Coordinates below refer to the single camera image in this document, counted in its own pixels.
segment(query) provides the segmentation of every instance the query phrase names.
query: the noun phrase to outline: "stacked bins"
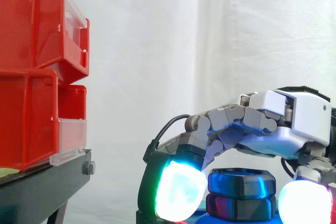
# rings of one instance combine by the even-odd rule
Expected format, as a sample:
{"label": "stacked bins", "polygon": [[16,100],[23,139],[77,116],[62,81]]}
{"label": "stacked bins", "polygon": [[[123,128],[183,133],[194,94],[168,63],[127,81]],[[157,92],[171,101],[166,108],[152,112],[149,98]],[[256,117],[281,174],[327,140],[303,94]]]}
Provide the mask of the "stacked bins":
{"label": "stacked bins", "polygon": [[0,169],[84,155],[89,21],[72,0],[0,3]]}

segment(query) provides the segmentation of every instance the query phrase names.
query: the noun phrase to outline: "white backdrop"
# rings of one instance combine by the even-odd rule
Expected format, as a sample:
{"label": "white backdrop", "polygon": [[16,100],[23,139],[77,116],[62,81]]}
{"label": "white backdrop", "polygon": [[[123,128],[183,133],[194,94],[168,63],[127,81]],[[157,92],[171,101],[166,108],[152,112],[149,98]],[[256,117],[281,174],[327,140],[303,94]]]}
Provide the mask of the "white backdrop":
{"label": "white backdrop", "polygon": [[[284,86],[336,98],[336,0],[75,2],[91,21],[90,77],[80,83],[97,170],[65,224],[135,223],[144,150],[176,115]],[[278,158],[228,151],[214,167],[267,169],[278,191],[289,181]]]}

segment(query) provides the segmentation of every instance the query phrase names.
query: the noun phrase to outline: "glowing fingertip sensor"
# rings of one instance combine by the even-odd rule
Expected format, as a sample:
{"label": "glowing fingertip sensor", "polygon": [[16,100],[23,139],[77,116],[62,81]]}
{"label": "glowing fingertip sensor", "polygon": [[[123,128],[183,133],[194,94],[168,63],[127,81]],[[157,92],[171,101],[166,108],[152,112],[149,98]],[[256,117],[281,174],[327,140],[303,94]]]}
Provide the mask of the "glowing fingertip sensor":
{"label": "glowing fingertip sensor", "polygon": [[155,213],[168,221],[183,221],[199,207],[207,187],[204,173],[188,164],[171,161],[160,179]]}
{"label": "glowing fingertip sensor", "polygon": [[278,207],[283,224],[331,223],[331,193],[307,180],[288,183],[280,192]]}

